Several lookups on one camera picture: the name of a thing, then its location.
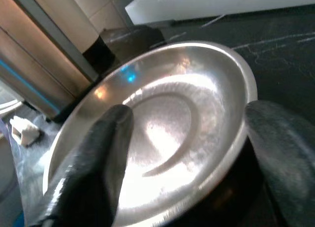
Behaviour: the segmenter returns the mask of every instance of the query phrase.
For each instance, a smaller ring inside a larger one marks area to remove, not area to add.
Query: kitchen counter
[[[315,5],[309,5],[155,24],[164,40],[156,29],[152,32],[153,35],[150,35],[147,28],[139,27],[110,31],[111,34],[104,32],[101,36],[117,57],[109,71],[136,55],[168,43],[212,41],[226,45],[242,55],[252,68],[259,99],[282,104],[315,124],[314,19]],[[137,44],[139,41],[150,44]],[[12,143],[12,154],[27,220],[30,210],[36,206],[42,195],[42,175],[48,151],[61,124],[46,122],[43,115],[26,106],[19,108],[14,114],[28,118],[43,130],[41,138],[28,148]],[[5,121],[12,116],[13,114],[8,115]],[[268,213],[269,219],[266,220],[266,217],[260,214],[264,212]],[[239,226],[279,226],[273,217],[267,191],[263,188],[254,198],[250,210]]]

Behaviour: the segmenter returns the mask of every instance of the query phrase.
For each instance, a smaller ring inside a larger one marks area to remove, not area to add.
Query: tile wall
[[[100,33],[133,26],[125,7],[133,0],[75,0]]]

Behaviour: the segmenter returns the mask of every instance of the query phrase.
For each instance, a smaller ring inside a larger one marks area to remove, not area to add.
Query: stainless steel bowl
[[[101,114],[123,103],[133,109],[135,126],[114,226],[162,225],[224,178],[246,139],[243,109],[255,99],[251,69],[227,47],[187,42],[146,53],[111,73],[73,111],[51,148],[43,189]]]

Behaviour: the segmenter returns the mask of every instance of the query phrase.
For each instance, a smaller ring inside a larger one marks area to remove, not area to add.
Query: dark countertop
[[[309,5],[156,25],[166,40],[156,29],[148,31],[139,27],[105,32],[102,37],[117,56],[112,69],[149,49],[168,43],[198,40],[231,47],[252,68],[259,99],[282,104],[315,124],[314,20],[315,5]],[[47,123],[43,115],[26,106],[14,114],[28,118],[44,131],[41,139],[29,148],[12,144],[27,219],[30,209],[41,197],[43,168],[47,163],[45,157],[61,125]],[[270,208],[263,188],[239,226],[278,226],[272,220],[274,216]],[[261,213],[269,213],[269,219]]]

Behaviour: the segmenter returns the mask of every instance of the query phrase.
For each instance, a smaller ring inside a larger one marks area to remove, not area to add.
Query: metal bowl
[[[246,139],[243,109],[255,99],[250,67],[227,47],[188,42],[146,53],[107,76],[73,111],[51,148],[43,189],[101,114],[123,103],[135,125],[114,226],[165,224],[224,178]]]

